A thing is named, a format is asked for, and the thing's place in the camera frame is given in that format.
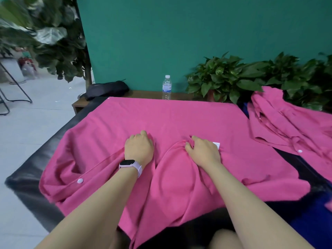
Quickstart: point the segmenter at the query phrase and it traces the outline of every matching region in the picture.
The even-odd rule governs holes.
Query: lavender watch strap
[[[129,167],[135,167],[137,169],[137,171],[139,172],[139,175],[137,178],[139,178],[141,176],[143,169],[142,169],[142,166],[137,161],[135,161],[131,165],[120,165],[119,164],[119,169],[120,168],[129,168]]]

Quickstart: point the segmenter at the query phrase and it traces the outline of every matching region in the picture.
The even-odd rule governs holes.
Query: wall
[[[97,83],[173,91],[204,56],[245,61],[281,51],[303,61],[332,53],[332,0],[78,0]]]

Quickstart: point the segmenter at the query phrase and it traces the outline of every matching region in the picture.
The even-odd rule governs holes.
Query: clear plastic bottle
[[[170,75],[165,75],[163,82],[163,100],[170,100],[172,92],[172,81]]]

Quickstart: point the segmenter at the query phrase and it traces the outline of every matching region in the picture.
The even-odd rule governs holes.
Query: black bag
[[[129,91],[127,84],[121,80],[104,84],[92,84],[83,95],[86,100],[93,100],[95,97],[121,97]]]

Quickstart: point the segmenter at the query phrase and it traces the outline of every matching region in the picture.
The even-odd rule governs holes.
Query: person's right arm
[[[192,138],[194,149],[187,143],[186,151],[211,177],[245,249],[313,249],[266,203],[227,171],[221,164],[215,144],[196,136]]]

